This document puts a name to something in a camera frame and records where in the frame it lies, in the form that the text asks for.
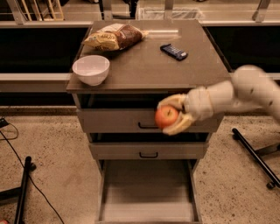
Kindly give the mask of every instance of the bowl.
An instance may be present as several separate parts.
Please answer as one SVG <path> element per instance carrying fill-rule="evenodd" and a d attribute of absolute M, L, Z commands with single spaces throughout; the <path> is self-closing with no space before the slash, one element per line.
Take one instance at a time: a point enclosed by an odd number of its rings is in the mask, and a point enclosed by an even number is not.
<path fill-rule="evenodd" d="M 76 60 L 72 69 L 80 81 L 90 85 L 100 85 L 108 76 L 110 62 L 103 56 L 90 55 Z"/>

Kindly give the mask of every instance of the apple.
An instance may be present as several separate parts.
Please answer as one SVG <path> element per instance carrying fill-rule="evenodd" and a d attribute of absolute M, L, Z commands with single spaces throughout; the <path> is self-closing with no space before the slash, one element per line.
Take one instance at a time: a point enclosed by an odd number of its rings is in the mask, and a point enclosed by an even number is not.
<path fill-rule="evenodd" d="M 164 105 L 157 109 L 155 114 L 156 125 L 160 129 L 164 129 L 176 122 L 179 112 L 170 105 Z"/>

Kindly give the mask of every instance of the gray drawer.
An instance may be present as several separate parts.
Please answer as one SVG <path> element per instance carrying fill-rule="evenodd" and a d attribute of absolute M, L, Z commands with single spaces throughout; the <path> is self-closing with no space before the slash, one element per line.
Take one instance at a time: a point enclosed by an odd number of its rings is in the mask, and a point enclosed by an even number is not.
<path fill-rule="evenodd" d="M 84 108 L 78 109 L 80 125 L 86 133 L 161 132 L 154 121 L 153 108 Z M 215 132 L 223 115 L 196 122 L 188 132 Z"/>
<path fill-rule="evenodd" d="M 206 154 L 207 133 L 102 133 L 89 144 L 94 159 L 199 159 Z"/>
<path fill-rule="evenodd" d="M 188 160 L 106 160 L 95 224 L 202 223 Z"/>

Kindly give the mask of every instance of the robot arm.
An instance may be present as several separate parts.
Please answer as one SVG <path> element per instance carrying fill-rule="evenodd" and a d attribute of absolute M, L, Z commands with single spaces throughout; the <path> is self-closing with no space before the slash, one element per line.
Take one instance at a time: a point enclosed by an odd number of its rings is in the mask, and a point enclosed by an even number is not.
<path fill-rule="evenodd" d="M 169 96 L 158 107 L 166 104 L 180 110 L 178 120 L 163 129 L 167 135 L 178 134 L 195 121 L 203 121 L 215 114 L 241 113 L 260 107 L 280 123 L 280 87 L 256 66 L 238 68 L 231 81 Z"/>

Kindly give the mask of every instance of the bag of chips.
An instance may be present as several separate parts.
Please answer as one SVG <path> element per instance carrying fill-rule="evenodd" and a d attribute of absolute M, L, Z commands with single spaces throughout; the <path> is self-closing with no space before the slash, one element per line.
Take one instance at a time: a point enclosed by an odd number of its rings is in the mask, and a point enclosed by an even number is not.
<path fill-rule="evenodd" d="M 132 25 L 112 24 L 90 34 L 83 44 L 97 51 L 115 51 L 133 46 L 146 36 L 147 31 L 140 31 Z"/>

